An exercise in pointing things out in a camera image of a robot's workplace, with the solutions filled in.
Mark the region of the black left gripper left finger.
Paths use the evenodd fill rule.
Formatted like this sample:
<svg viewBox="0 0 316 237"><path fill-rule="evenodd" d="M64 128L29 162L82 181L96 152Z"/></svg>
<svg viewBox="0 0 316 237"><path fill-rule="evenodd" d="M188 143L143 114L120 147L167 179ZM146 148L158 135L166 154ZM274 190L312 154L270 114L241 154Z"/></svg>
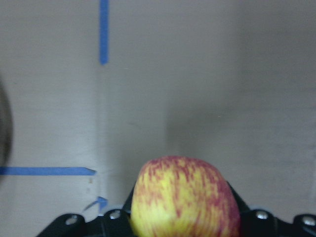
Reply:
<svg viewBox="0 0 316 237"><path fill-rule="evenodd" d="M121 209L111 209L92 221L82 215L67 213L57 217L39 234L39 237L133 237L129 222L133 191Z"/></svg>

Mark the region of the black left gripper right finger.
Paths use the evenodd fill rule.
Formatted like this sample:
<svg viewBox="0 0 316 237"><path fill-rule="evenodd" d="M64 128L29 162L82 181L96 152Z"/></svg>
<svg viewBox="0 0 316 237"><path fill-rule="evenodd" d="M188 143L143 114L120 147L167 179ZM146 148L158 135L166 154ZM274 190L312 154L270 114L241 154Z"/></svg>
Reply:
<svg viewBox="0 0 316 237"><path fill-rule="evenodd" d="M299 214L292 222L285 222L265 209L251 209L231 184L228 186L239 211L239 223L227 233L228 237L314 237L316 235L314 214Z"/></svg>

